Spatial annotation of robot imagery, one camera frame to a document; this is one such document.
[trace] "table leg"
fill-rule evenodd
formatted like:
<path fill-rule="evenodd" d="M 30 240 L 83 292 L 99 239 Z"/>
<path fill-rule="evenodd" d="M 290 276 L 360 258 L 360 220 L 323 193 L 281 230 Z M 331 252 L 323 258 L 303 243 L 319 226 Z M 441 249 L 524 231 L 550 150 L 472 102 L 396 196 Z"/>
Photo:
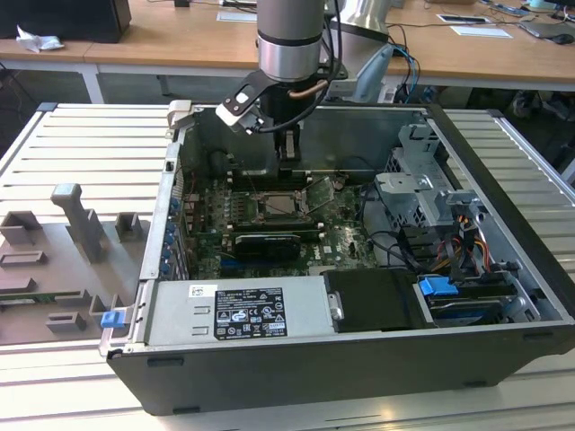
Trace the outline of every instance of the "table leg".
<path fill-rule="evenodd" d="M 96 65 L 79 65 L 78 73 L 82 74 L 84 84 L 90 95 L 91 103 L 105 103 L 100 83 L 98 82 L 98 67 Z"/>

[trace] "blue latch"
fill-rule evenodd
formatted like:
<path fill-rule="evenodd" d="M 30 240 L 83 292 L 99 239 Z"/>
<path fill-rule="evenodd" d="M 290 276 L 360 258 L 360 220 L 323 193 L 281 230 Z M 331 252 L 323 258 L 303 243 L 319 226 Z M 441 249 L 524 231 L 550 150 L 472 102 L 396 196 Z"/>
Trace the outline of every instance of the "blue latch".
<path fill-rule="evenodd" d="M 125 310 L 105 312 L 102 316 L 102 320 L 100 321 L 100 326 L 103 328 L 114 329 L 124 328 L 126 326 L 124 320 L 126 320 Z"/>
<path fill-rule="evenodd" d="M 449 283 L 449 277 L 425 277 L 420 281 L 421 292 L 428 295 L 457 295 L 455 285 Z"/>

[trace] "paper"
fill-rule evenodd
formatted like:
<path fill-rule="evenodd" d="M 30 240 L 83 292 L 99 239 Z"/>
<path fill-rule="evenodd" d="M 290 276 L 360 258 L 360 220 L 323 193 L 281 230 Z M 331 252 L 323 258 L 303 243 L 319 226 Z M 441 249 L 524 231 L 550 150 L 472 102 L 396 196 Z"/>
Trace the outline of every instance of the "paper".
<path fill-rule="evenodd" d="M 24 31 L 18 26 L 18 36 L 16 41 L 20 46 L 38 54 L 41 50 L 51 50 L 63 48 L 64 44 L 56 36 L 36 36 Z"/>
<path fill-rule="evenodd" d="M 224 22 L 257 22 L 258 15 L 256 13 L 220 12 L 217 14 L 217 20 Z"/>
<path fill-rule="evenodd" d="M 459 36 L 479 36 L 482 38 L 504 38 L 504 39 L 513 39 L 509 33 L 502 29 L 487 29 L 485 27 L 464 27 L 464 26 L 457 26 L 452 25 L 451 28 L 455 33 Z"/>

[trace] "white paper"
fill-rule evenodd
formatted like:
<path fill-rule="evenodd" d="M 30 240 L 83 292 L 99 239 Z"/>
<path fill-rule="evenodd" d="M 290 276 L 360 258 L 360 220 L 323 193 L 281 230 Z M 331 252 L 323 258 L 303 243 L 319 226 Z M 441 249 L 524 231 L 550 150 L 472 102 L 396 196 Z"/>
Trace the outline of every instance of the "white paper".
<path fill-rule="evenodd" d="M 255 13 L 220 12 L 217 14 L 217 20 L 224 22 L 257 22 L 258 15 Z"/>
<path fill-rule="evenodd" d="M 60 49 L 64 47 L 64 44 L 60 42 L 60 39 L 56 36 L 36 36 L 35 34 L 22 30 L 20 26 L 17 28 L 18 36 L 16 37 L 16 41 L 20 46 L 36 54 L 41 50 Z"/>
<path fill-rule="evenodd" d="M 451 28 L 455 33 L 459 36 L 479 36 L 482 38 L 504 38 L 504 39 L 513 39 L 509 33 L 502 29 L 493 29 L 493 28 L 485 28 L 485 27 L 464 27 L 464 26 L 457 26 L 452 25 Z"/>
<path fill-rule="evenodd" d="M 206 297 L 216 296 L 217 285 L 190 285 L 190 292 L 188 297 L 190 298 L 198 298 L 198 297 Z"/>

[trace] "black box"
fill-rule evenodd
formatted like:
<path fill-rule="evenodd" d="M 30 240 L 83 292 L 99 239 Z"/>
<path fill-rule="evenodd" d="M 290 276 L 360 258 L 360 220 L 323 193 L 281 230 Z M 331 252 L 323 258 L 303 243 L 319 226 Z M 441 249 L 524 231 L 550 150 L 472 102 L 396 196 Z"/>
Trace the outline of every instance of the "black box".
<path fill-rule="evenodd" d="M 17 25 L 39 36 L 116 43 L 132 16 L 128 0 L 2 0 L 0 38 L 18 35 Z"/>

